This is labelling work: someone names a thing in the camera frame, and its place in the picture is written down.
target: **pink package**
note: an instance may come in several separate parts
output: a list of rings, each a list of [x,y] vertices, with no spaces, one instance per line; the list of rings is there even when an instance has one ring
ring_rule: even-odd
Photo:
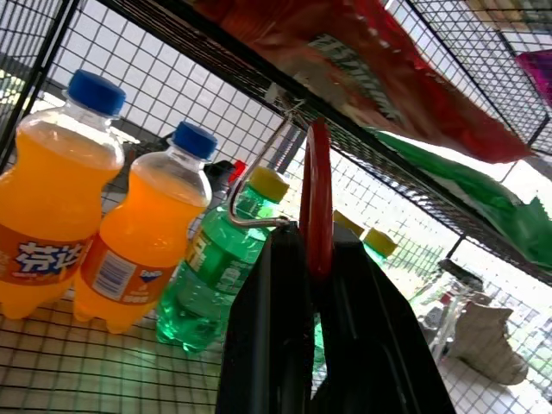
[[[552,49],[521,53],[516,62],[533,78],[536,89],[552,106]]]

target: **metal hook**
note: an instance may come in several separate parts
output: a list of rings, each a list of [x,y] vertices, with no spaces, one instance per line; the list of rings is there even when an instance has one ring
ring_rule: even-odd
[[[236,206],[237,206],[236,200],[240,195],[240,193],[242,192],[243,187],[245,186],[245,183],[248,181],[248,178],[251,175],[251,172],[259,165],[260,161],[265,156],[268,149],[274,144],[276,139],[284,130],[285,126],[291,122],[292,118],[293,118],[292,113],[290,111],[287,111],[284,115],[284,119],[282,120],[280,125],[276,128],[276,130],[273,132],[273,134],[270,136],[267,143],[261,149],[260,153],[254,159],[254,161],[246,168],[243,175],[236,180],[234,187],[232,187],[232,191],[230,192],[230,197],[229,197],[228,213],[229,213],[229,219],[234,225],[238,227],[242,227],[244,229],[254,229],[259,227],[285,226],[290,222],[289,218],[283,217],[283,216],[261,218],[261,219],[240,218],[236,215]]]

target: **green label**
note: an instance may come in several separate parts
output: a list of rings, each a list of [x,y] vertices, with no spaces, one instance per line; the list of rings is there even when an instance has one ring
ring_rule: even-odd
[[[191,241],[185,260],[208,287],[232,295],[240,291],[253,267],[220,248],[202,229]]]

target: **bag handle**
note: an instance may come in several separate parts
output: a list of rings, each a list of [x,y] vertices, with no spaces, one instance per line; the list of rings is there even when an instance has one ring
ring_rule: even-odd
[[[316,119],[307,133],[299,230],[304,238],[311,277],[316,282],[327,279],[331,270],[334,224],[329,131],[322,118]]]

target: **blue bottle cap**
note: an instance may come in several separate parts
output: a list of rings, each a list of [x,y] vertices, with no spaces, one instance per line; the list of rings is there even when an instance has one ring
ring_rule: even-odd
[[[202,160],[207,160],[216,148],[213,135],[184,121],[174,131],[172,143]]]
[[[78,69],[69,82],[67,96],[90,110],[115,116],[121,110],[126,94],[109,80]]]

